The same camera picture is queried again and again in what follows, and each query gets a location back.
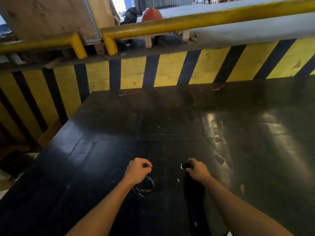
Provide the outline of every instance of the yellow and black striped wall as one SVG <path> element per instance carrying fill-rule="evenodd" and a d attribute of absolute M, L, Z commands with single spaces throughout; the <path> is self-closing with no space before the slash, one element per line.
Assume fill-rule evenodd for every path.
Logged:
<path fill-rule="evenodd" d="M 34 144 L 93 91 L 315 74 L 315 38 L 0 73 L 0 141 Z"/>

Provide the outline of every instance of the hand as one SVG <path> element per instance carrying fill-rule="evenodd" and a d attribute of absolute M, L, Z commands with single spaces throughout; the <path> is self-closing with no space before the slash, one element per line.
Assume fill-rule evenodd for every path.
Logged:
<path fill-rule="evenodd" d="M 200 183 L 204 183 L 208 179 L 211 179 L 212 176 L 210 175 L 206 165 L 201 161 L 197 161 L 194 158 L 189 158 L 188 162 L 190 162 L 193 167 L 186 168 L 186 171 L 190 174 L 190 176 Z"/>
<path fill-rule="evenodd" d="M 143 158 L 135 158 L 129 162 L 125 171 L 124 180 L 128 181 L 132 186 L 143 181 L 145 176 L 151 172 L 152 164 Z"/>

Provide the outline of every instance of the left hand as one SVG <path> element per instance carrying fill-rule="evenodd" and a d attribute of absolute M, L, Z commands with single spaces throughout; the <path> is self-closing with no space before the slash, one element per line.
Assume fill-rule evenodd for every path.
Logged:
<path fill-rule="evenodd" d="M 144 168 L 142 164 L 147 164 L 148 167 Z M 130 182 L 132 186 L 143 181 L 145 176 L 151 172 L 152 164 L 143 158 L 135 158 L 129 162 L 125 171 L 124 180 Z"/>

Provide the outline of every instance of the corrugated metal wall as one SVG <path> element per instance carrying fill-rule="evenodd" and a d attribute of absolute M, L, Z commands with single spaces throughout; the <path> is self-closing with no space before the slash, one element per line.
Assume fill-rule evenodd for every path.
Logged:
<path fill-rule="evenodd" d="M 190 5 L 192 0 L 146 0 L 148 7 L 167 7 L 167 6 L 183 6 Z"/>

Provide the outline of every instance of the forearm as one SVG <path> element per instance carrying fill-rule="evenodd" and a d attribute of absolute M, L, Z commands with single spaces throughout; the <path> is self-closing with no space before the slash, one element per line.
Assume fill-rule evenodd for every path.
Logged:
<path fill-rule="evenodd" d="M 233 236 L 292 236 L 290 232 L 275 220 L 229 192 L 228 189 L 214 178 L 209 177 L 202 184 L 214 200 Z"/>
<path fill-rule="evenodd" d="M 108 235 L 112 224 L 132 184 L 122 180 L 97 206 L 82 218 L 66 236 Z"/>

